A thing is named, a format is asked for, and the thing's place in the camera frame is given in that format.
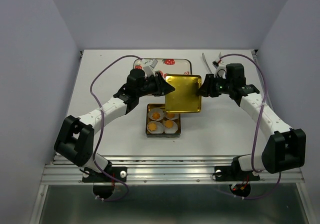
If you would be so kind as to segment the gold tin lid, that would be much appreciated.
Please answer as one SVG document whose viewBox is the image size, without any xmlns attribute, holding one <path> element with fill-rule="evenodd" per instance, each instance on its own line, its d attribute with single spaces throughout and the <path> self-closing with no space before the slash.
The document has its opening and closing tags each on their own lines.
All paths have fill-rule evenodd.
<svg viewBox="0 0 320 224">
<path fill-rule="evenodd" d="M 170 74 L 166 82 L 175 91 L 165 96 L 165 110 L 168 113 L 198 113 L 202 108 L 202 97 L 197 91 L 202 85 L 199 75 Z"/>
</svg>

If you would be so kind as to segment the orange cookie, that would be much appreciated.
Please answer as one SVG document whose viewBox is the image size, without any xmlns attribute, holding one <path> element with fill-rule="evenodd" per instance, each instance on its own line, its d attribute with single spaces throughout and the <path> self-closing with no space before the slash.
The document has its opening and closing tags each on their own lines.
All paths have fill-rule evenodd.
<svg viewBox="0 0 320 224">
<path fill-rule="evenodd" d="M 166 114 L 168 119 L 174 119 L 175 118 L 175 114 L 174 113 L 167 113 Z"/>
<path fill-rule="evenodd" d="M 174 126 L 174 122 L 172 120 L 166 120 L 165 123 L 164 123 L 164 126 L 167 128 L 167 129 L 171 129 L 173 128 Z"/>
<path fill-rule="evenodd" d="M 157 130 L 157 124 L 154 122 L 149 122 L 147 128 L 150 132 L 154 132 Z"/>
<path fill-rule="evenodd" d="M 154 112 L 154 113 L 152 114 L 152 118 L 153 118 L 154 120 L 158 120 L 158 119 L 160 119 L 160 117 L 161 117 L 161 115 L 160 115 L 160 113 L 158 113 L 158 112 Z"/>
</svg>

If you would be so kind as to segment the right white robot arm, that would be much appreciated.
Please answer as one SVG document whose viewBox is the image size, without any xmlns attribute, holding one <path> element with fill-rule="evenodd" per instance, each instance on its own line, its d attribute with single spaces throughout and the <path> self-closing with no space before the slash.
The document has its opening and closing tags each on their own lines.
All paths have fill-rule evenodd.
<svg viewBox="0 0 320 224">
<path fill-rule="evenodd" d="M 267 171 L 275 174 L 305 164 L 306 134 L 285 123 L 264 101 L 253 84 L 247 84 L 242 64 L 228 64 L 225 77 L 207 74 L 197 94 L 202 97 L 219 97 L 226 94 L 256 123 L 255 132 L 262 132 L 267 143 L 261 154 L 235 157 L 229 171 L 235 179 L 248 172 Z"/>
</svg>

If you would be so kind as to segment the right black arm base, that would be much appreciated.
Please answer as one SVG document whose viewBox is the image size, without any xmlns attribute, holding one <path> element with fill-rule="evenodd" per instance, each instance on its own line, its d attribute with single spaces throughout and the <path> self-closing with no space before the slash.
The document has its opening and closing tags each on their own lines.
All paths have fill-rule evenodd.
<svg viewBox="0 0 320 224">
<path fill-rule="evenodd" d="M 241 198 L 247 198 L 251 193 L 251 182 L 260 180 L 260 176 L 255 176 L 252 171 L 232 166 L 217 166 L 212 178 L 217 182 L 228 182 L 230 192 Z"/>
</svg>

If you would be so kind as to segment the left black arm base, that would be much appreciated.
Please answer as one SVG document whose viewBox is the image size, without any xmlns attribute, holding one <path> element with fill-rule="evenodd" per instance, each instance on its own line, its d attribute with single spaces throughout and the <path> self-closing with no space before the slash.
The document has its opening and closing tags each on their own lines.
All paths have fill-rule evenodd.
<svg viewBox="0 0 320 224">
<path fill-rule="evenodd" d="M 127 182 L 127 167 L 112 167 L 107 177 L 89 168 L 81 168 L 82 182 L 93 184 L 92 192 L 96 200 L 102 202 L 115 202 L 123 199 L 129 193 Z"/>
</svg>

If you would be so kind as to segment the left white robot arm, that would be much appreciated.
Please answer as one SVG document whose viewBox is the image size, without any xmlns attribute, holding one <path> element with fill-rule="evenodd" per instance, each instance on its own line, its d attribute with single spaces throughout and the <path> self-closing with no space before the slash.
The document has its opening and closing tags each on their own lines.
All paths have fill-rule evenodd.
<svg viewBox="0 0 320 224">
<path fill-rule="evenodd" d="M 143 96 L 165 96 L 175 88 L 159 74 L 145 76 L 140 69 L 130 71 L 126 83 L 105 104 L 80 117 L 67 116 L 60 128 L 54 150 L 78 167 L 94 171 L 100 181 L 118 181 L 112 175 L 112 163 L 98 154 L 94 144 L 96 133 L 103 135 L 105 126 L 131 112 Z"/>
</svg>

